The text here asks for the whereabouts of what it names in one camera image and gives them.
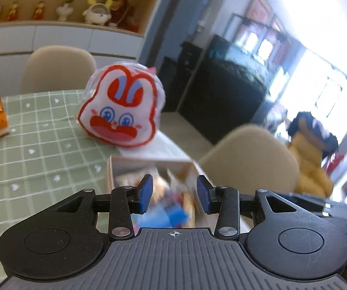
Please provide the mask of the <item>blue white snack packet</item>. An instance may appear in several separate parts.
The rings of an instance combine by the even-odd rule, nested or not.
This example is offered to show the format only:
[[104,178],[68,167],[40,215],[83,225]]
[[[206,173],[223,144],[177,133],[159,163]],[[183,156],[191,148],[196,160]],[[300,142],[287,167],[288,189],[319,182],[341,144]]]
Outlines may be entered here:
[[179,228],[189,216],[178,202],[162,201],[146,213],[135,215],[133,220],[137,228]]

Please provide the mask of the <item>yellow plush toy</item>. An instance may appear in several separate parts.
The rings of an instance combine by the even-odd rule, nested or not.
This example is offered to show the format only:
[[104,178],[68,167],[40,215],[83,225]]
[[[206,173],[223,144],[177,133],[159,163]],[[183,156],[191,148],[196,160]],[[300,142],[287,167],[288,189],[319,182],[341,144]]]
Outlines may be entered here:
[[288,127],[288,149],[299,165],[296,192],[328,198],[333,182],[322,168],[322,161],[339,149],[337,138],[309,112],[299,112]]

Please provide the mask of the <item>green checked tablecloth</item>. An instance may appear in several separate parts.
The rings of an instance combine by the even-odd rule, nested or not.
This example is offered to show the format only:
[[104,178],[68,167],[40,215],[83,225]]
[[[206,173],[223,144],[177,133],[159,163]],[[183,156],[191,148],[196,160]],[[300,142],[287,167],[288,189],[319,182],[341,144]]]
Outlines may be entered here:
[[[104,193],[107,160],[116,149],[77,125],[82,92],[42,92],[2,99],[9,134],[0,138],[0,235],[74,194]],[[4,280],[0,264],[0,282]]]

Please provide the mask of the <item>beige chair right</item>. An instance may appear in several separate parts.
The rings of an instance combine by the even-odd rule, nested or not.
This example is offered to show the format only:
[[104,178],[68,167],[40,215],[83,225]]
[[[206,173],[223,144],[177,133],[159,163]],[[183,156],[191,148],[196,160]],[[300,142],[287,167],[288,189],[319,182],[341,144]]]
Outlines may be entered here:
[[287,147],[254,124],[228,133],[198,163],[214,185],[226,185],[245,195],[261,188],[294,192],[299,180],[299,165]]

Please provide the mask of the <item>pink cardboard box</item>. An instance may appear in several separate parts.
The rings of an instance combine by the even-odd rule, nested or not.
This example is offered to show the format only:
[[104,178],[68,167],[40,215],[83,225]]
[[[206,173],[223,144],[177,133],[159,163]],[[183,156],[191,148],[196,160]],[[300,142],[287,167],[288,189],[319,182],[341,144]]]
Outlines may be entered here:
[[152,176],[153,181],[148,209],[162,201],[178,202],[189,216],[189,220],[179,228],[215,228],[217,216],[205,214],[196,192],[196,180],[204,172],[192,160],[137,159],[113,155],[107,163],[107,191],[117,187],[136,187],[147,174]]

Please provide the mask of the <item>red white rabbit plush bag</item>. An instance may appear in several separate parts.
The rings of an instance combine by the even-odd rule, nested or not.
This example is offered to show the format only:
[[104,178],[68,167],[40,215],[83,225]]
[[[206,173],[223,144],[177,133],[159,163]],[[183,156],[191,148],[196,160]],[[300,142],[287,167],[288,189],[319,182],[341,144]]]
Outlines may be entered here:
[[154,67],[116,62],[90,77],[77,123],[100,141],[117,147],[141,147],[159,130],[165,98]]

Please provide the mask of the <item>black fish tank stand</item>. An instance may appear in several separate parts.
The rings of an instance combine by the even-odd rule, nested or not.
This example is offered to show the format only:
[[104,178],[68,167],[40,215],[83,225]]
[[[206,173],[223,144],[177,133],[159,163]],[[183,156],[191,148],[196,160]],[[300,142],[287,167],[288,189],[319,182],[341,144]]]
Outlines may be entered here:
[[252,121],[265,99],[265,82],[240,64],[246,55],[214,35],[206,50],[183,42],[179,58],[164,58],[159,71],[165,112],[177,111],[209,142],[216,144]]

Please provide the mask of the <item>red doll figurine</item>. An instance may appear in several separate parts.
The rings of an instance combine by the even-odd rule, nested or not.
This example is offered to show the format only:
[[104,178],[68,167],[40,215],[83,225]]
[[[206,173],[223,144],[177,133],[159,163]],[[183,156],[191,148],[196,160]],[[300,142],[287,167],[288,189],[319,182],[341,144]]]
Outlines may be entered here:
[[8,12],[8,15],[6,17],[7,22],[13,22],[13,21],[16,21],[18,19],[19,8],[20,8],[20,3],[18,1],[13,2],[10,10]]
[[44,10],[46,7],[46,3],[44,1],[40,1],[36,4],[32,20],[42,20],[44,17]]

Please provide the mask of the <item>white vase figurine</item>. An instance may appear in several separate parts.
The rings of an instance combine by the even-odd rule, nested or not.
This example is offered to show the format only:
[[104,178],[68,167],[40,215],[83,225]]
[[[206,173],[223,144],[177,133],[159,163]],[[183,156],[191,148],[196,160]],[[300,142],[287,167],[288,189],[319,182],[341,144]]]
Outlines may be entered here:
[[73,13],[72,3],[74,0],[65,0],[60,6],[56,8],[56,14],[58,15],[58,21],[65,22],[67,17]]

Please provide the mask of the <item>white bunny figurine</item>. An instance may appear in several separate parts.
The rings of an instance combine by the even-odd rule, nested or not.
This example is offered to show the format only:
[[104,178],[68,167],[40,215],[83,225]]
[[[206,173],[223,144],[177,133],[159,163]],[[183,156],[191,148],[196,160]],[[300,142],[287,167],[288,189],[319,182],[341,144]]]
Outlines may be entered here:
[[86,24],[104,26],[111,19],[110,7],[113,0],[98,3],[96,0],[87,1],[88,8],[82,13]]

